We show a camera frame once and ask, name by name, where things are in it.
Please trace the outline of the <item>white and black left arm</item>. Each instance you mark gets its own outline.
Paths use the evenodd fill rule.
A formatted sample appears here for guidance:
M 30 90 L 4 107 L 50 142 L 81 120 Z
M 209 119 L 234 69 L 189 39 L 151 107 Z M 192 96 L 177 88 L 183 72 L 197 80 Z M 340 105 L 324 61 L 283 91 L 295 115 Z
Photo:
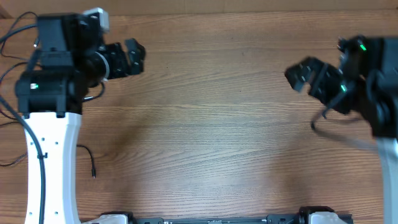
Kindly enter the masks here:
M 106 44 L 108 13 L 37 18 L 40 47 L 15 85 L 18 117 L 27 142 L 26 223 L 78 223 L 76 148 L 90 88 L 138 75 L 145 48 L 135 39 Z

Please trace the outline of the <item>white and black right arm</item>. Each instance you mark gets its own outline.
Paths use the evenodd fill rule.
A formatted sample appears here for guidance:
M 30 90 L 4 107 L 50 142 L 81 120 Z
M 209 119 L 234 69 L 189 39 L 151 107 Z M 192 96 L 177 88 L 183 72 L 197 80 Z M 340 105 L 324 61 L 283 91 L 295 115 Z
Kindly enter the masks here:
M 356 111 L 369 123 L 382 167 L 384 223 L 397 223 L 397 37 L 357 35 L 337 48 L 338 67 L 307 57 L 284 75 L 295 91 L 308 83 L 308 94 L 325 105 L 311 127 L 329 110 Z

